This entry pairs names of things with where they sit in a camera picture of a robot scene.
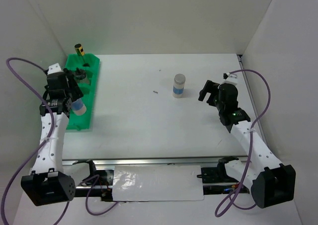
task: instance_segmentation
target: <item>white panel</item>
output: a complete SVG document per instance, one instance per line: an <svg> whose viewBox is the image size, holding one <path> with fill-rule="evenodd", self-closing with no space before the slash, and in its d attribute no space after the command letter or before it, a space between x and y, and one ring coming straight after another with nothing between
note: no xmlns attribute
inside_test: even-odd
<svg viewBox="0 0 318 225"><path fill-rule="evenodd" d="M115 166L114 201L203 200L201 166Z"/></svg>
<svg viewBox="0 0 318 225"><path fill-rule="evenodd" d="M198 101L206 80L222 82L224 72L240 69L236 55L99 57L92 130L67 133L63 159L246 155L208 97ZM180 99L172 96L178 73L186 77ZM239 106L254 120L242 74L237 88Z"/></svg>
<svg viewBox="0 0 318 225"><path fill-rule="evenodd" d="M36 0L67 53L243 53L271 0Z"/></svg>
<svg viewBox="0 0 318 225"><path fill-rule="evenodd" d="M270 148L296 170L295 201L303 224L316 224L318 193L318 0L273 0L249 44L243 64L268 80L272 102L262 125ZM263 83L250 76L258 110Z"/></svg>
<svg viewBox="0 0 318 225"><path fill-rule="evenodd" d="M208 195L201 201L120 203L102 216L89 215L85 210L85 198L75 198L59 225L301 225L293 201L250 211L233 207L223 217L216 218L214 210L224 197ZM250 195L240 194L237 204L251 205ZM99 198L88 201L94 212L104 211L110 205ZM13 225L53 224L64 207L65 203L36 207L23 193Z"/></svg>
<svg viewBox="0 0 318 225"><path fill-rule="evenodd" d="M23 57L47 67L63 64L65 55L52 33L27 0L0 0L0 197L18 166L39 145L41 119L40 101L8 70L5 60ZM45 75L26 63L12 62L16 71L41 93ZM20 201L20 178L28 173L29 166L18 175L6 200L6 214L10 224Z"/></svg>

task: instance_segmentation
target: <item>plastic-wrapped board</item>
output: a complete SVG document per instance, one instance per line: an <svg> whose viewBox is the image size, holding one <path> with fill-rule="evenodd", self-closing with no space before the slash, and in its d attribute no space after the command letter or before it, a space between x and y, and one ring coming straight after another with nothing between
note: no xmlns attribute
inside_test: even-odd
<svg viewBox="0 0 318 225"><path fill-rule="evenodd" d="M203 200L198 165L116 166L114 201L196 201Z"/></svg>

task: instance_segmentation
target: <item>cable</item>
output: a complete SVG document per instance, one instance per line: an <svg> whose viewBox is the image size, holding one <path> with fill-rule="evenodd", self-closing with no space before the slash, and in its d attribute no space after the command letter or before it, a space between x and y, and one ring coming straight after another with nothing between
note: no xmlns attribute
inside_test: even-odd
<svg viewBox="0 0 318 225"><path fill-rule="evenodd" d="M88 212L90 215L99 216L99 215L103 215L103 214L109 212L110 210L112 210L112 208L114 208L119 202L114 203L112 206L110 206L110 207L109 207L107 210L105 210L104 212L93 213L91 210L89 210L89 207L88 207L88 197L89 197L89 194L90 194L92 188L95 186L95 184L96 184L97 181L99 180L99 174L96 174L96 175L94 175L94 176L92 176L92 177L90 177L90 178L88 178L88 179L86 179L86 180L83 180L83 181L80 183L80 184L86 183L86 182L88 182L88 181L90 181L90 180L92 180L92 179L94 179L94 178L96 178L96 179L95 179L94 183L92 183L92 185L91 185L91 187L90 187L90 189L89 189L89 191L88 191L88 193L87 193L87 195L86 195L85 207L86 207L87 212Z"/></svg>
<svg viewBox="0 0 318 225"><path fill-rule="evenodd" d="M42 103L45 105L45 107L48 109L49 113L50 113L50 116L51 116L51 128L49 130L49 133L47 135L47 137L50 137L52 132L53 132L53 129L54 129L54 116L53 116L53 112L52 110L50 109L49 105L46 103L46 101L42 98L42 96L31 86L29 85L13 68L12 66L10 65L10 61L11 60L19 60L19 61L23 61L23 62L26 62L26 63L29 63L29 64L32 64L34 65L35 67L39 68L40 70L42 70L43 72L45 72L45 70L38 66L37 64L31 62L31 61L28 61L26 59L22 59L22 58L9 58L6 60L6 65L7 67L9 68L9 70L13 73L14 76L16 76L16 78L18 80L20 80L28 89L30 89L41 101ZM2 200L1 200L1 218L2 218L2 221L4 223L4 225L9 225L7 219L6 219L6 216L5 216L5 211L4 211L4 205L5 205L5 200L6 200L6 197L8 195L8 191L9 191L9 188L11 187L13 181L15 180L15 178L17 177L18 173L22 170L23 167L25 167L25 165L32 159L33 156L35 156L38 151L46 144L47 140L44 140L39 146L38 148L36 148L32 153L31 155L22 163L22 165L16 170L16 172L13 174L12 178L9 180L5 190L4 190L4 193L3 193L3 196L2 196ZM66 210L68 209L69 207L69 202L66 203L66 206L61 214L61 216L59 217L59 219L54 223L54 225L57 225L60 220L63 218L63 216L65 215L65 212Z"/></svg>
<svg viewBox="0 0 318 225"><path fill-rule="evenodd" d="M262 78L262 80L264 81L265 85L266 85L266 88L267 88L267 91L268 91L268 100L267 100L267 104L266 104L266 107L264 109L264 111L252 122L252 125L251 125L251 128L254 127L254 125L256 124L256 122L265 114L265 112L267 111L268 107L269 107L269 104L270 104L270 99L271 99L271 92L270 92L270 88L269 88L269 85L266 81L266 79L263 77L263 75L261 75L259 72L255 71L255 70L235 70L235 71L232 71L230 72L230 74L235 74L235 73L238 73L238 72L252 72L252 73L255 73L257 74L258 76L260 76ZM231 193L229 193L221 202L220 204L217 206L217 208L215 209L215 213L214 215L219 218L221 216L223 216L228 210L229 208L234 205L236 208L238 209L242 209L242 210L250 210L252 208L255 208L256 204L254 204L253 206L249 207L249 208L242 208L238 205L236 205L234 203L235 199L238 197L239 195L239 192L241 190L241 188L243 187L243 182L245 180L245 177L246 177L246 173L247 173L247 170L248 170L248 166L250 164L250 159L252 157L252 148L253 148L253 132L250 132L250 142L249 142L249 151L248 151L248 156L247 156L247 161L246 161L246 165L245 165L245 168L244 168L244 172L243 172L243 175L242 175L242 178L240 179L240 182L238 184L238 187L232 191ZM220 212L219 212L219 209L220 207L222 206L222 204L227 200L229 199L230 202L228 203L228 205Z"/></svg>

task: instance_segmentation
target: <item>white bottle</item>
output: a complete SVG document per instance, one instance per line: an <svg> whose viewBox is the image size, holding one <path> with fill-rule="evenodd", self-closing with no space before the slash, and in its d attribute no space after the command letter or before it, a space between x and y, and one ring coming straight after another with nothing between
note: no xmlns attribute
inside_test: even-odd
<svg viewBox="0 0 318 225"><path fill-rule="evenodd" d="M183 74L177 74L174 77L173 93L175 98L181 98L184 90L185 76Z"/></svg>

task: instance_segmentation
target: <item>gray wall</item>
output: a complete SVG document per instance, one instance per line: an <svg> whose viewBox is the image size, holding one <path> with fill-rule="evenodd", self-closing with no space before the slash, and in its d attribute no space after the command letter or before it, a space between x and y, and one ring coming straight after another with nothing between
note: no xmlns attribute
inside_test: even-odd
<svg viewBox="0 0 318 225"><path fill-rule="evenodd" d="M303 224L317 224L318 0L273 0L243 56L262 73L272 103L262 119L266 139L296 169L295 201ZM257 109L267 100L263 83L249 76Z"/></svg>
<svg viewBox="0 0 318 225"><path fill-rule="evenodd" d="M271 0L34 0L63 49L243 53Z"/></svg>
<svg viewBox="0 0 318 225"><path fill-rule="evenodd" d="M28 0L0 0L0 196L17 167L39 145L41 119L40 101L7 69L8 57L23 57L43 67L66 56L54 37L34 12ZM32 86L43 93L43 73L28 64L13 62L14 68ZM22 174L27 174L29 167ZM20 176L6 201L10 224L20 201Z"/></svg>

